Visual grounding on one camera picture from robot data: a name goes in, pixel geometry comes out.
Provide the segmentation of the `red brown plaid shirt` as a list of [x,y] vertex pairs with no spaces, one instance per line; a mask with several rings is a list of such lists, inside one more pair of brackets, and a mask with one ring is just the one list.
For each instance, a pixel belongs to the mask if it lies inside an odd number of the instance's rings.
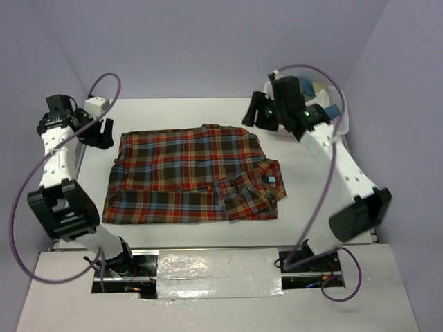
[[115,225],[272,220],[286,190],[243,128],[204,124],[120,137],[102,220]]

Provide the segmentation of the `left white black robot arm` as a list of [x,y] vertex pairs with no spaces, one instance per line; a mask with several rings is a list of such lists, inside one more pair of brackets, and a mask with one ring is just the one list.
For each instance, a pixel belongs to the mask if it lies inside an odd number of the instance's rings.
[[77,182],[75,150],[79,144],[99,149],[113,146],[113,120],[99,116],[109,100],[91,96],[77,107],[67,95],[46,98],[48,113],[39,121],[37,133],[49,159],[44,163],[39,187],[27,195],[27,203],[51,239],[74,242],[87,250],[103,252],[98,263],[113,277],[128,276],[136,259],[128,244],[100,224],[98,209]]

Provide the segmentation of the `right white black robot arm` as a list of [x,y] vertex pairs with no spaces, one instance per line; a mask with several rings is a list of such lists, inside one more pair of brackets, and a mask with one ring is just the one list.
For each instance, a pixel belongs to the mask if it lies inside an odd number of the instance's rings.
[[334,123],[319,104],[305,103],[299,79],[269,75],[268,88],[256,91],[242,124],[268,131],[284,127],[327,171],[326,187],[338,197],[340,208],[323,230],[312,237],[304,232],[283,266],[303,265],[317,270],[325,255],[379,225],[392,200],[387,188],[378,188],[361,170],[338,137]]

